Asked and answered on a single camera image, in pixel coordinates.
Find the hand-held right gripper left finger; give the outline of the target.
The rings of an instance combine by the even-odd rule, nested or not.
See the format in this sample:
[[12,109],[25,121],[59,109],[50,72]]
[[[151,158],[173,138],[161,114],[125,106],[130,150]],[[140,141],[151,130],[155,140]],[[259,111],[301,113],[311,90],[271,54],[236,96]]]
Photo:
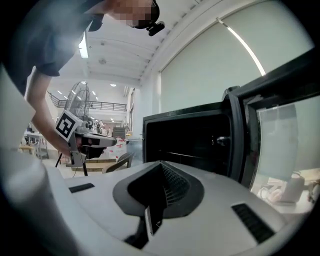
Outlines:
[[148,242],[148,211],[163,202],[158,193],[159,162],[107,174],[65,179],[72,195],[104,231],[135,248]]

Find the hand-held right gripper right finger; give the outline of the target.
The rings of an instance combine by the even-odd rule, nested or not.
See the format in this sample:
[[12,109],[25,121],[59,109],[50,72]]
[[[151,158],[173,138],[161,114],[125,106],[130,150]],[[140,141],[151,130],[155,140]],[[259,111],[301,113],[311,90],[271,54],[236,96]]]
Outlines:
[[232,206],[246,204],[275,233],[286,219],[269,204],[236,181],[191,166],[172,166],[196,177],[204,187],[199,206],[188,216],[164,219],[147,243],[147,252],[157,256],[233,256],[258,243]]

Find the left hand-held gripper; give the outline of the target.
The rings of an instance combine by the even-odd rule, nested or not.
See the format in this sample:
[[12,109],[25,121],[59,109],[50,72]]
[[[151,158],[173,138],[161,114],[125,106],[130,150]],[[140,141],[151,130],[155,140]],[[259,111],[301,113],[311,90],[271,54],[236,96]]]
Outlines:
[[[67,110],[62,112],[56,122],[55,130],[67,142],[72,167],[82,167],[85,156],[89,160],[99,158],[106,148],[117,144],[117,140],[113,137],[87,133],[88,123]],[[81,137],[80,151],[78,150],[76,135]]]

